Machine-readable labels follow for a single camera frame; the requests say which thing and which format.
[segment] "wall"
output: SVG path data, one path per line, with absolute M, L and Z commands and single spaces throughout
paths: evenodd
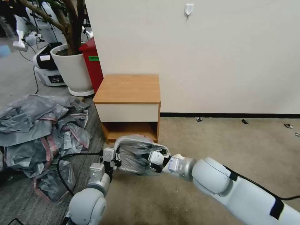
M 300 113 L 299 0 L 86 4 L 103 74 L 158 73 L 162 112 Z

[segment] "wooden nightstand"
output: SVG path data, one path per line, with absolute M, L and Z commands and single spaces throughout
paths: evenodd
M 158 75 L 106 75 L 93 99 L 107 143 L 141 134 L 158 142 Z

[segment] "debris on floor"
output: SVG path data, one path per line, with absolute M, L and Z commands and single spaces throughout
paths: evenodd
M 293 125 L 289 124 L 289 123 L 285 123 L 284 126 L 286 128 L 289 128 L 289 129 L 293 129 Z
M 91 136 L 84 129 L 88 106 L 74 96 L 39 95 L 27 95 L 6 105 L 0 111 L 4 166 L 34 178 L 39 196 L 43 193 L 51 201 L 61 199 L 66 189 L 57 184 L 58 174 L 51 169 L 52 164 L 59 155 L 79 153 L 89 147 Z M 74 186 L 70 163 L 60 164 L 62 172 L 66 168 L 65 180 Z
M 202 119 L 202 118 L 200 118 L 200 117 L 196 117 L 196 120 L 197 120 L 197 122 L 201 122 L 201 121 L 203 121 L 203 119 Z
M 242 123 L 243 124 L 248 124 L 247 120 L 245 120 L 245 119 L 242 119 Z

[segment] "red bin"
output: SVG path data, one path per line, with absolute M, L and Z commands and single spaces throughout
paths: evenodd
M 103 80 L 103 74 L 94 38 L 91 38 L 88 42 L 82 45 L 79 48 L 79 50 L 83 53 L 83 57 L 85 60 L 85 64 L 87 65 L 87 70 L 91 78 L 93 89 L 96 93 Z

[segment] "white flower pot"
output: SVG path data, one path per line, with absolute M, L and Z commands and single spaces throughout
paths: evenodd
M 67 49 L 67 44 L 53 48 L 50 53 L 71 95 L 88 96 L 94 92 L 83 54 L 72 56 L 56 55 Z

